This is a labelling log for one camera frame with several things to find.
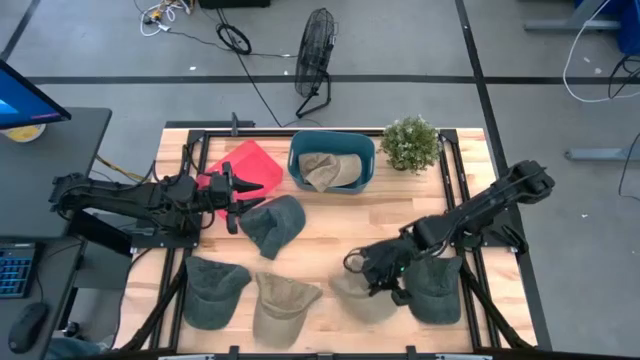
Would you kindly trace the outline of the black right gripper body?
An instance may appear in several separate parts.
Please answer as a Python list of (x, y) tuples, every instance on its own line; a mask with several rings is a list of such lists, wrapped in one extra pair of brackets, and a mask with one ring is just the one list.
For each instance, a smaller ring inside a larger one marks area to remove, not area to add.
[(357, 254), (363, 258), (359, 272), (368, 283), (368, 295), (373, 297), (390, 291), (395, 305), (408, 305), (412, 296), (400, 286), (399, 278), (413, 261), (416, 250), (413, 241), (403, 237), (383, 240), (358, 250)]

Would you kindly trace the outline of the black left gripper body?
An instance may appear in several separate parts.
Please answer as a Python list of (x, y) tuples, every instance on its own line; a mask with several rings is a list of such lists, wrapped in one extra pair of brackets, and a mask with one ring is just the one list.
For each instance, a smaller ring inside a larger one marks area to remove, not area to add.
[(233, 173), (231, 163), (224, 162), (222, 172), (212, 173), (209, 186), (202, 191), (202, 196), (206, 203), (206, 211), (226, 211), (226, 228), (230, 234), (238, 233), (239, 203), (234, 195), (236, 185), (237, 177)]

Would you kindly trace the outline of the dark green baseball cap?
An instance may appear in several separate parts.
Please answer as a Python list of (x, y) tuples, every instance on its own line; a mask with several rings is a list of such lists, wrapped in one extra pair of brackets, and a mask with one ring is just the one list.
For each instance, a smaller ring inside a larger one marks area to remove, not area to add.
[(462, 259), (424, 258), (413, 262), (403, 275), (410, 293), (409, 309), (420, 322), (450, 325), (461, 317), (458, 288)]
[(240, 227), (259, 248), (260, 255), (274, 260), (281, 248), (294, 240), (306, 225), (301, 203), (291, 195), (283, 195), (240, 218)]
[(220, 330), (230, 322), (243, 289), (251, 282), (249, 271), (237, 264), (186, 259), (187, 289), (184, 318), (200, 330)]

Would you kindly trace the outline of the tan baseball cap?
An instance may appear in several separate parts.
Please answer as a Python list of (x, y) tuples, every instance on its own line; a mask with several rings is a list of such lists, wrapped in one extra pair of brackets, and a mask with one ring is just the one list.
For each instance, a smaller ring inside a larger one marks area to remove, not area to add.
[(306, 153), (298, 157), (303, 179), (318, 192), (356, 182), (362, 172), (357, 154)]
[(257, 343), (289, 348), (297, 340), (310, 307), (323, 291), (312, 284), (268, 272), (257, 272), (258, 299), (253, 318)]
[(361, 323), (380, 323), (397, 312), (398, 307), (387, 293), (369, 295), (369, 283), (362, 273), (343, 269), (330, 276), (329, 286), (342, 308)]

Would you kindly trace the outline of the translucent red-pink plastic bin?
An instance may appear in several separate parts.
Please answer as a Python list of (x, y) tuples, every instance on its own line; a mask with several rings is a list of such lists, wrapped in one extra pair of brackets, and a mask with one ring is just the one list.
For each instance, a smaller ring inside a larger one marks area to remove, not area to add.
[(205, 190), (209, 186), (210, 174), (222, 172), (224, 162), (231, 163), (234, 175), (240, 179), (263, 185), (260, 190), (235, 192), (236, 200), (258, 197), (266, 199), (266, 196), (282, 182), (283, 169), (254, 140), (246, 140), (209, 167), (205, 174), (197, 176), (196, 183), (199, 190)]

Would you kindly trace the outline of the blue plastic bin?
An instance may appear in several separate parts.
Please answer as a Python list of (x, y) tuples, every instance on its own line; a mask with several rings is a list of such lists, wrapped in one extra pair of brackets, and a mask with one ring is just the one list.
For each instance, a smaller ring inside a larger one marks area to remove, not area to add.
[(318, 192), (303, 179), (300, 172), (298, 157), (306, 153), (357, 154), (362, 162), (362, 172), (356, 182), (346, 186), (330, 187), (319, 193), (359, 194), (374, 176), (376, 149), (368, 136), (336, 131), (299, 131), (291, 140), (288, 171), (300, 189)]

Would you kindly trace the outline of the small green potted plant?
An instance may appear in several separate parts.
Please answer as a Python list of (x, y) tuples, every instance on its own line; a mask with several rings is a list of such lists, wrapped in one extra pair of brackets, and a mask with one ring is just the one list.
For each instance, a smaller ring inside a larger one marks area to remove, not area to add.
[(385, 127), (379, 153), (395, 170), (419, 174), (440, 158), (439, 132), (421, 115), (396, 119)]

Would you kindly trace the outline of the black floor fan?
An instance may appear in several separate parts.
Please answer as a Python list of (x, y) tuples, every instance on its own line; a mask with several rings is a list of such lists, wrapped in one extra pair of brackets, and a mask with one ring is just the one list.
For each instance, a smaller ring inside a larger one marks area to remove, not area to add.
[[(314, 10), (305, 25), (297, 55), (294, 75), (296, 92), (304, 102), (296, 110), (298, 119), (326, 107), (332, 100), (331, 75), (328, 66), (336, 41), (336, 24), (326, 8)], [(308, 110), (309, 101), (319, 95), (322, 84), (327, 85), (326, 100)]]

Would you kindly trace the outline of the black desk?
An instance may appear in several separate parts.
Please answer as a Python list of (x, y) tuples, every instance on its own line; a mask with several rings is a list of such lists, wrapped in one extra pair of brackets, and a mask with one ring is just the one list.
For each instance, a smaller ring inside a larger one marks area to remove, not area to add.
[(0, 237), (60, 237), (67, 221), (50, 210), (53, 180), (87, 175), (112, 117), (107, 108), (72, 108), (72, 119), (52, 123), (36, 140), (0, 134)]

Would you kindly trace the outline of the black keyboard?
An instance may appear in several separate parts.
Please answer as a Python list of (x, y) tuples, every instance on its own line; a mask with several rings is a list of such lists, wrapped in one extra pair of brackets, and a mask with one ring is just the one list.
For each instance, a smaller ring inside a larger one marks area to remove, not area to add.
[(36, 252), (35, 243), (0, 243), (0, 299), (29, 294)]

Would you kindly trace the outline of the computer monitor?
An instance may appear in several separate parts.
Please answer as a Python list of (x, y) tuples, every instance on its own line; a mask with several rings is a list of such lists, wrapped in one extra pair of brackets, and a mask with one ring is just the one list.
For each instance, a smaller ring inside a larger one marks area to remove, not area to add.
[(71, 118), (65, 108), (0, 59), (0, 130)]

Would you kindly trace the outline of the black computer mouse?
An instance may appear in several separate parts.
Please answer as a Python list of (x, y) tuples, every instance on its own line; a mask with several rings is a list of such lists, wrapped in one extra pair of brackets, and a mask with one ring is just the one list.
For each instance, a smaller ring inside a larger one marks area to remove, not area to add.
[(11, 352), (22, 354), (33, 347), (48, 312), (48, 306), (42, 302), (29, 304), (20, 312), (8, 335)]

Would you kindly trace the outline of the grey desk leg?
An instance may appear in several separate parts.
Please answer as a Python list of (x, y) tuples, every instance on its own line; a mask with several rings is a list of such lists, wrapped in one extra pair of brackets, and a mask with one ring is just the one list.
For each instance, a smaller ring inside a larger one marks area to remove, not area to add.
[(640, 161), (640, 150), (625, 148), (570, 148), (565, 157), (571, 161)]

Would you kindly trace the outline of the black aluminium table frame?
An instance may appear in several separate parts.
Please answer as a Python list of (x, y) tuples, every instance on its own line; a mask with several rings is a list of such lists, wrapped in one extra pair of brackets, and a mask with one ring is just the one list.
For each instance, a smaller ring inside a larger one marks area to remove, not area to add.
[[(252, 281), (241, 299), (229, 324), (222, 330), (198, 330), (174, 316), (176, 298), (165, 311), (159, 330), (158, 345), (151, 347), (145, 340), (143, 350), (169, 348), (176, 345), (179, 354), (216, 354), (225, 358), (229, 351), (238, 353), (238, 359), (296, 359), (318, 357), (333, 360), (346, 358), (407, 359), (407, 351), (420, 358), (428, 353), (472, 352), (470, 325), (462, 305), (461, 320), (453, 325), (419, 323), (407, 307), (397, 310), (388, 320), (364, 325), (350, 316), (330, 289), (328, 279), (342, 272), (342, 259), (352, 248), (368, 245), (398, 235), (398, 229), (412, 220), (428, 214), (440, 214), (448, 208), (441, 168), (438, 164), (422, 175), (394, 170), (386, 163), (386, 154), (376, 155), (372, 182), (357, 195), (319, 194), (301, 190), (288, 174), (290, 129), (244, 129), (245, 134), (231, 137), (222, 131), (211, 130), (208, 137), (206, 166), (212, 166), (235, 150), (244, 141), (254, 140), (283, 169), (283, 181), (269, 198), (291, 194), (303, 204), (307, 224), (300, 236), (280, 251), (276, 260), (262, 258), (257, 248), (244, 235), (229, 235), (224, 219), (216, 220), (201, 234), (199, 247), (193, 254), (210, 260), (240, 264), (252, 274), (266, 271), (280, 276), (319, 286), (323, 296), (311, 306), (299, 337), (288, 349), (278, 350), (256, 343), (253, 337), (253, 318), (258, 287)], [(466, 189), (470, 196), (487, 188), (496, 179), (493, 162), (482, 129), (453, 129), (444, 131), (447, 139), (445, 159), (450, 175), (453, 200), (462, 200), (462, 181), (466, 176)], [(130, 272), (121, 306), (118, 336), (114, 348), (124, 346), (142, 327), (156, 305), (161, 277), (168, 250), (155, 249), (137, 261)], [(546, 325), (540, 325), (538, 313), (532, 317), (534, 295), (526, 294), (525, 285), (534, 284), (531, 269), (511, 248), (499, 242), (482, 247), (485, 275), (495, 305), (508, 323), (526, 342), (550, 349)]]

